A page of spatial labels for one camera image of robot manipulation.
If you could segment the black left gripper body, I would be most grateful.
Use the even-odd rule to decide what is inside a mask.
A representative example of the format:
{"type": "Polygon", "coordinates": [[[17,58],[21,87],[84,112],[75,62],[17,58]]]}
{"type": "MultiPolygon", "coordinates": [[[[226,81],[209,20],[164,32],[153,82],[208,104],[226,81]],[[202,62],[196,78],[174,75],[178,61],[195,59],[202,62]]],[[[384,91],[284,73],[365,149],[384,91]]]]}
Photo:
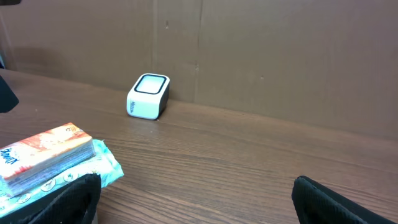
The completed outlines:
{"type": "Polygon", "coordinates": [[[0,77],[0,113],[8,113],[19,104],[19,99],[3,77],[0,77]]]}

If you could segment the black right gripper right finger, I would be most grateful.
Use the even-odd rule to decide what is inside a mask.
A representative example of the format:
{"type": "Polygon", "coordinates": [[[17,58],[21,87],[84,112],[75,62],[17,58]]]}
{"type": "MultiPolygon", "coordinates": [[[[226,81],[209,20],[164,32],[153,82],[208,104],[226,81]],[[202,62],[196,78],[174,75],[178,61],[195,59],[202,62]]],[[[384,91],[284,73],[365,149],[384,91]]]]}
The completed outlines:
{"type": "Polygon", "coordinates": [[[300,224],[395,224],[304,175],[294,181],[292,201],[300,224]]]}

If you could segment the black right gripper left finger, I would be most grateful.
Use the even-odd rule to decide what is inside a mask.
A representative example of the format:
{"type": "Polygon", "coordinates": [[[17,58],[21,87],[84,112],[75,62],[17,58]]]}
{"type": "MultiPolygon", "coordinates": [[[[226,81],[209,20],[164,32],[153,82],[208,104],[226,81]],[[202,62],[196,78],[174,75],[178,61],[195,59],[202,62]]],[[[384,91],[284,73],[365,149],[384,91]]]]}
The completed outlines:
{"type": "Polygon", "coordinates": [[[85,174],[38,201],[1,218],[1,224],[91,224],[101,195],[101,176],[85,174]]]}

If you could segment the teal wet wipes pack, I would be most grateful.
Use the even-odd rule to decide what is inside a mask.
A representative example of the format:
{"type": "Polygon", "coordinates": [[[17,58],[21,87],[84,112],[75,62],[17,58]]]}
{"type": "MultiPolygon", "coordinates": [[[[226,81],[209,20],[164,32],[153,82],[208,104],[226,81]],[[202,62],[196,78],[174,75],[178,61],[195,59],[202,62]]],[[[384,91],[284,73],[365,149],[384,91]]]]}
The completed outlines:
{"type": "Polygon", "coordinates": [[[1,183],[1,217],[21,211],[86,174],[98,174],[101,177],[102,188],[122,177],[124,175],[122,167],[104,141],[95,139],[93,145],[96,152],[94,157],[63,171],[23,194],[11,197],[6,192],[6,185],[1,183]]]}

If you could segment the orange tissue pack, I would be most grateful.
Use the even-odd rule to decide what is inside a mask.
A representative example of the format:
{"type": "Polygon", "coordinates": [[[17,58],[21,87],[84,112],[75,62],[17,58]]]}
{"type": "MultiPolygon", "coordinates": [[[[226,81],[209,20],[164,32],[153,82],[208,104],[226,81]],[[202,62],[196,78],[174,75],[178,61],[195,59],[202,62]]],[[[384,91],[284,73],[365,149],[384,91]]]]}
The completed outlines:
{"type": "Polygon", "coordinates": [[[1,187],[16,196],[93,157],[93,138],[73,123],[1,148],[1,187]]]}

